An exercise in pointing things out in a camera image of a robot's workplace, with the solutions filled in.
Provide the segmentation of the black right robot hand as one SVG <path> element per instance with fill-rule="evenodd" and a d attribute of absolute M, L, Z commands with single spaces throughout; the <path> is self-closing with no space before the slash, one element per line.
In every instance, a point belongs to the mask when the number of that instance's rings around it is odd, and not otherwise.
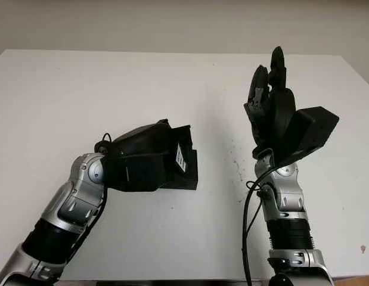
<path fill-rule="evenodd" d="M 286 77 L 283 49 L 278 46 L 272 52 L 270 68 L 259 65 L 254 72 L 244 103 L 256 143 L 252 151 L 255 159 L 270 151 L 278 155 L 283 152 L 285 133 L 296 112 L 294 95 L 286 87 Z"/>

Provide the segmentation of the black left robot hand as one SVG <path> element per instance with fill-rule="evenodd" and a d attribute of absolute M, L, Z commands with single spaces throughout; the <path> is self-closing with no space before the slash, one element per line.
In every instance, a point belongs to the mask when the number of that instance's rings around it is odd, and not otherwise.
<path fill-rule="evenodd" d="M 129 131 L 114 141 L 102 139 L 95 144 L 94 152 L 113 157 L 162 153 L 169 149 L 171 134 L 168 119 L 162 119 Z"/>

